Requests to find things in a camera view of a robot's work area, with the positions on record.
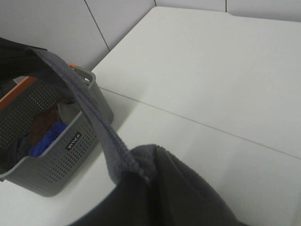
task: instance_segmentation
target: blue cloth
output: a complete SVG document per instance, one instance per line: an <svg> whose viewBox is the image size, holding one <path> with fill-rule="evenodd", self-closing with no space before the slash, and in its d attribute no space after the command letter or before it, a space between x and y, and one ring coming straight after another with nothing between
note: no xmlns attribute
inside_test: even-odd
<svg viewBox="0 0 301 226"><path fill-rule="evenodd" d="M51 143L63 132L63 130L66 127L67 125L60 121L53 124L50 130L44 135L44 137L34 146L32 146L28 155L32 157L40 156L51 145Z"/></svg>

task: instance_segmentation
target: hanging strap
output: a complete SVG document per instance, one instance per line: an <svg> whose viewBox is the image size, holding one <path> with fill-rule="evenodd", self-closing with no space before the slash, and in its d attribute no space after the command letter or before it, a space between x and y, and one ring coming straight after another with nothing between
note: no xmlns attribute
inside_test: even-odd
<svg viewBox="0 0 301 226"><path fill-rule="evenodd" d="M97 138L102 145L108 172L112 181L117 184L121 179L122 172L133 172L139 174L147 183L149 183L149 176L139 166L139 163L131 155L126 145L102 116L89 89L76 72L60 57L51 52L34 48L28 48L26 51L29 54L32 52L35 53L52 69L51 71L48 71L47 77L45 77L43 73L34 73L33 75L35 77L47 80L47 82L52 85L59 87L62 87L63 81L77 100L82 112L90 121Z"/></svg>

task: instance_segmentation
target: gray plastic basket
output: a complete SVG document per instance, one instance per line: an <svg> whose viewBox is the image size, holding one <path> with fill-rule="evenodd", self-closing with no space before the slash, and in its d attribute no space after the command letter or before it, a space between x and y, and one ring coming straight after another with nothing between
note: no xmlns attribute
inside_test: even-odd
<svg viewBox="0 0 301 226"><path fill-rule="evenodd" d="M86 81L101 112L112 122L113 113L95 82L95 75L79 67L73 69ZM62 97L62 93L51 85L36 80L1 110L0 152L15 137L30 128L36 114L48 109ZM78 134L78 141L68 150L66 147ZM0 180L6 179L43 196L55 195L62 190L97 143L94 130L80 112L41 156L24 157L11 170L0 174Z"/></svg>

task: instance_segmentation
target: clothing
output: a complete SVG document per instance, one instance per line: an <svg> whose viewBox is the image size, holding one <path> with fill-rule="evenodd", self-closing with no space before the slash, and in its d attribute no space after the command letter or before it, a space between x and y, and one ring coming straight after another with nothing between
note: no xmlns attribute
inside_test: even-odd
<svg viewBox="0 0 301 226"><path fill-rule="evenodd" d="M243 226L204 179L164 148L144 145L133 151L142 159L154 157L151 185L123 173L115 189L70 226Z"/></svg>
<svg viewBox="0 0 301 226"><path fill-rule="evenodd" d="M83 81L62 59L43 50L29 51L53 71L53 76L37 75L39 78L51 82L60 76L68 85L102 144L109 175L117 185L74 226L239 225L217 192L164 148L147 145L130 152L102 116Z"/></svg>
<svg viewBox="0 0 301 226"><path fill-rule="evenodd" d="M63 99L60 103L70 103L70 99ZM28 141L31 145L40 141L45 133L51 128L53 124L60 121L57 110L57 103L51 105L46 111L37 114L32 122L29 131Z"/></svg>
<svg viewBox="0 0 301 226"><path fill-rule="evenodd" d="M31 145L28 142L28 131L13 140L0 155L0 173L13 168L23 157L28 155Z"/></svg>
<svg viewBox="0 0 301 226"><path fill-rule="evenodd" d="M80 112L80 106L78 103L68 105L64 103L58 103L57 111L61 122L69 125L75 116Z"/></svg>
<svg viewBox="0 0 301 226"><path fill-rule="evenodd" d="M64 131L66 127L67 125L60 121L53 124L53 126L44 135L44 137L34 146L32 146L28 155L32 157L40 156L52 144L52 142Z"/></svg>

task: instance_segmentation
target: white countertop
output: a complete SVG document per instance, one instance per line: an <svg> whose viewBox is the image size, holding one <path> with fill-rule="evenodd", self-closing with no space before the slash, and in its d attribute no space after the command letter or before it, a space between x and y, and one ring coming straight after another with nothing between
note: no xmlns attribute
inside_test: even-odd
<svg viewBox="0 0 301 226"><path fill-rule="evenodd" d="M164 146L251 226L296 226L300 35L300 23L156 7L93 72L129 148ZM54 197L0 183L1 226L88 212L114 188L100 151Z"/></svg>

